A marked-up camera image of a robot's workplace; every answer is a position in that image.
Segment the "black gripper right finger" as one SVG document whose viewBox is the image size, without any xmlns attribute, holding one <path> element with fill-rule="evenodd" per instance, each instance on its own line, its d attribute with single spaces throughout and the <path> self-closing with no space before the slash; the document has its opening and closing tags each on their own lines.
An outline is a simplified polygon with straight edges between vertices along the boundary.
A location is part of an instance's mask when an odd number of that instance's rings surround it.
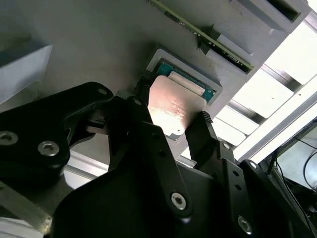
<svg viewBox="0 0 317 238">
<path fill-rule="evenodd" d="M 186 182 L 198 238 L 310 238 L 313 233 L 263 170 L 236 162 L 218 140 L 210 115 L 199 112 L 187 127 L 196 162 Z"/>
</svg>

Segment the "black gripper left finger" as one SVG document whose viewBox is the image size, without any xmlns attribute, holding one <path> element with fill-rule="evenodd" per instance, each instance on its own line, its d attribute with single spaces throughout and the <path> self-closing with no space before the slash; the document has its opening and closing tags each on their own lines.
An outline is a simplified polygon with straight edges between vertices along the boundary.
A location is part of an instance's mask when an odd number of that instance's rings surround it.
<svg viewBox="0 0 317 238">
<path fill-rule="evenodd" d="M 70 149 L 98 132 L 109 137 L 109 171 L 135 167 L 150 180 L 159 204 L 187 223 L 192 202 L 169 145 L 138 97 L 122 99 L 88 82 L 1 113 L 0 178 L 24 188 L 60 178 Z"/>
</svg>

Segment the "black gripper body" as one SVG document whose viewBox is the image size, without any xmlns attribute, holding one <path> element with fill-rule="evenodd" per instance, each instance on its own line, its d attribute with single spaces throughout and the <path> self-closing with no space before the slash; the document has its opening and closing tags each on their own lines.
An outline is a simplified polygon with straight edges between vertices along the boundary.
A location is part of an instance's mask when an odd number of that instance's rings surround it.
<svg viewBox="0 0 317 238">
<path fill-rule="evenodd" d="M 190 222 L 159 204 L 147 175 L 135 167 L 108 172 L 72 191 L 53 218 L 54 238 L 230 238 L 233 226 L 215 181 L 178 166 L 193 203 Z"/>
</svg>

